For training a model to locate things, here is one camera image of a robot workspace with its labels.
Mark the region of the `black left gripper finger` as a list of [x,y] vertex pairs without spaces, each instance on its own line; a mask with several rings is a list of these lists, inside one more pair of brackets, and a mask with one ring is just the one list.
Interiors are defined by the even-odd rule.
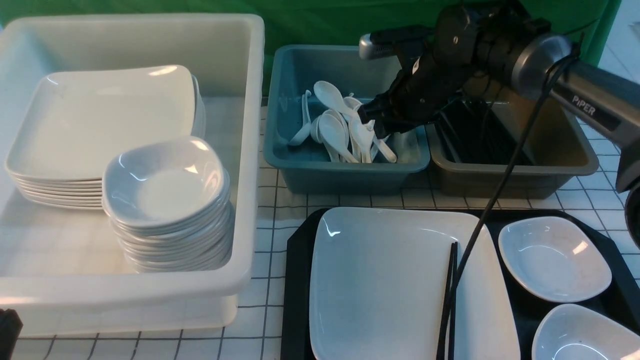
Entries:
[[11,360],[16,342],[23,328],[18,312],[14,309],[0,310],[0,359]]

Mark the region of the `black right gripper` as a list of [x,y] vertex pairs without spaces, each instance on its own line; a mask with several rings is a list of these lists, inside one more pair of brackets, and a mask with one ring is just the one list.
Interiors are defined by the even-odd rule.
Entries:
[[373,122],[378,139],[432,123],[475,72],[473,64],[457,64],[427,50],[411,68],[398,71],[387,91],[359,107],[359,120],[362,125]]

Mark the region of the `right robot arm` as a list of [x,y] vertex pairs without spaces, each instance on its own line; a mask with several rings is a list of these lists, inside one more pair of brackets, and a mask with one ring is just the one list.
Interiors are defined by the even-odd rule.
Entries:
[[531,18],[518,0],[453,4],[434,27],[409,25],[359,39],[364,60],[396,56],[401,64],[387,91],[361,105],[361,123],[375,136],[406,133],[432,123],[445,102],[476,73],[484,72],[522,98],[536,100],[515,153],[521,152],[544,101],[567,111],[621,150],[615,189],[628,193],[624,216],[639,242],[639,84],[580,60],[581,42]]

